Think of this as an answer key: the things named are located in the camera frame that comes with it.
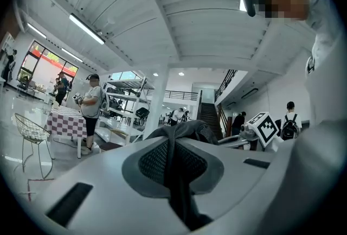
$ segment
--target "white t-shirt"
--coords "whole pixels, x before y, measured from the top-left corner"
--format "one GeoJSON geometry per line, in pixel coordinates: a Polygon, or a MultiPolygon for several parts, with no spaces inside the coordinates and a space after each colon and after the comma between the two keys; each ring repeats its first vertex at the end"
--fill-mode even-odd
{"type": "Polygon", "coordinates": [[[98,101],[94,105],[81,105],[81,113],[85,117],[90,118],[98,118],[99,117],[99,111],[100,111],[100,105],[102,101],[102,95],[101,95],[101,87],[96,86],[92,87],[86,94],[85,99],[92,99],[93,97],[97,97],[98,101]]]}
{"type": "Polygon", "coordinates": [[[182,116],[183,116],[183,111],[176,110],[176,111],[174,111],[174,113],[172,115],[172,120],[178,121],[179,119],[182,118],[182,116]]]}
{"type": "MultiPolygon", "coordinates": [[[[295,112],[289,112],[289,113],[286,114],[286,116],[288,117],[288,120],[293,120],[295,114],[297,114],[297,113],[295,113],[295,112]]],[[[286,121],[287,121],[287,120],[286,120],[286,117],[283,116],[282,122],[281,122],[281,129],[283,129],[283,125],[284,125],[284,123],[285,123],[286,121]]],[[[302,127],[303,127],[303,125],[301,124],[301,117],[300,117],[298,114],[297,114],[297,117],[296,117],[296,119],[295,119],[295,123],[297,124],[298,128],[302,128],[302,127]]]]}
{"type": "Polygon", "coordinates": [[[330,53],[344,27],[332,0],[310,0],[306,23],[316,32],[312,56],[314,67],[317,69],[330,53]]]}

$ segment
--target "staircase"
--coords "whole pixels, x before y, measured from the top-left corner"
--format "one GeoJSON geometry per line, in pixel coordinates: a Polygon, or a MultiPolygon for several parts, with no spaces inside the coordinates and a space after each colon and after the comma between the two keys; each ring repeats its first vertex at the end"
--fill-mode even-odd
{"type": "Polygon", "coordinates": [[[218,122],[216,107],[214,104],[201,103],[200,120],[205,121],[209,125],[217,140],[223,138],[222,129],[218,122]]]}

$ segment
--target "wire chair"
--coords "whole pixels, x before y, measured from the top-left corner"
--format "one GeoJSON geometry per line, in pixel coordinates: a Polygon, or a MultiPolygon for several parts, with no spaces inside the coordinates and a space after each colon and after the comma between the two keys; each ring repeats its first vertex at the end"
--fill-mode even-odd
{"type": "Polygon", "coordinates": [[[34,154],[34,150],[33,150],[33,143],[34,143],[34,144],[37,144],[37,147],[38,147],[38,161],[40,163],[41,175],[42,175],[42,178],[45,179],[53,169],[53,160],[52,160],[52,156],[50,154],[50,151],[48,148],[48,143],[47,143],[47,138],[49,137],[50,133],[47,130],[45,130],[44,128],[42,128],[41,126],[37,125],[36,123],[32,122],[31,120],[29,120],[25,117],[19,115],[18,113],[15,113],[15,117],[16,117],[18,131],[23,136],[23,143],[22,143],[23,172],[24,172],[25,162],[27,161],[27,159],[29,157],[33,156],[33,154],[34,154]],[[31,142],[31,150],[33,152],[25,160],[24,160],[24,140],[31,142]],[[50,156],[50,159],[52,162],[52,166],[51,166],[49,172],[45,176],[43,176],[41,159],[40,159],[40,143],[43,141],[46,141],[48,153],[49,153],[49,156],[50,156]]]}

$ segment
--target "checkered tablecloth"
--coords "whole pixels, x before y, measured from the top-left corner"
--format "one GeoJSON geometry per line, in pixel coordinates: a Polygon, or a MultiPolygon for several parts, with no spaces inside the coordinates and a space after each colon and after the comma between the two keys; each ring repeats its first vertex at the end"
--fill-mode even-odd
{"type": "Polygon", "coordinates": [[[85,119],[77,110],[64,106],[51,110],[44,128],[55,135],[87,137],[85,119]]]}

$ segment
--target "black backpack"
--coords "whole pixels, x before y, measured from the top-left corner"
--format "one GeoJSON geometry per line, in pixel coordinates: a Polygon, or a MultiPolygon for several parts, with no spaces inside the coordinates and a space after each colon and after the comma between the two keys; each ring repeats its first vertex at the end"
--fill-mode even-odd
{"type": "Polygon", "coordinates": [[[288,120],[288,117],[285,116],[285,123],[281,132],[281,138],[286,141],[287,139],[296,138],[299,134],[299,128],[295,122],[297,114],[294,115],[292,120],[288,120]]]}

